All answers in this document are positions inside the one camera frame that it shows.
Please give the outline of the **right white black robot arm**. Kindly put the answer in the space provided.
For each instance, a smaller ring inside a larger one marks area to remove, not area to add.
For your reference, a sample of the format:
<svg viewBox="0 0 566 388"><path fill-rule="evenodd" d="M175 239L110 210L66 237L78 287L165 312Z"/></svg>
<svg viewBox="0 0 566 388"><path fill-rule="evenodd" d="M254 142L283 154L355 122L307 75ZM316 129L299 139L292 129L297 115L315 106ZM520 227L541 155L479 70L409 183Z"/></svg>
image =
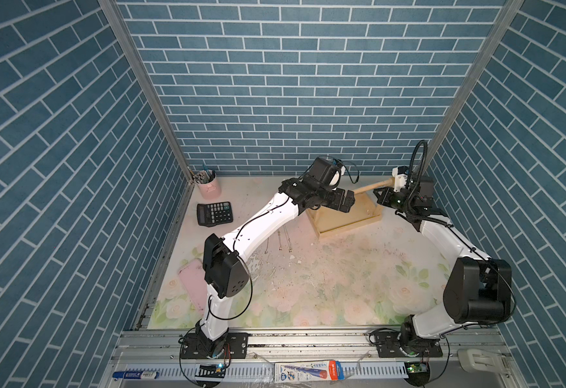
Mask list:
<svg viewBox="0 0 566 388"><path fill-rule="evenodd" d="M433 180L414 178L397 167L384 188L374 190L377 202L408 221L452 263L442 302L427 312L409 315L401 325L399 344L406 353L426 352L441 336L472 325L504 323L514 313L512 269L476 247L458 231L433 200Z"/></svg>

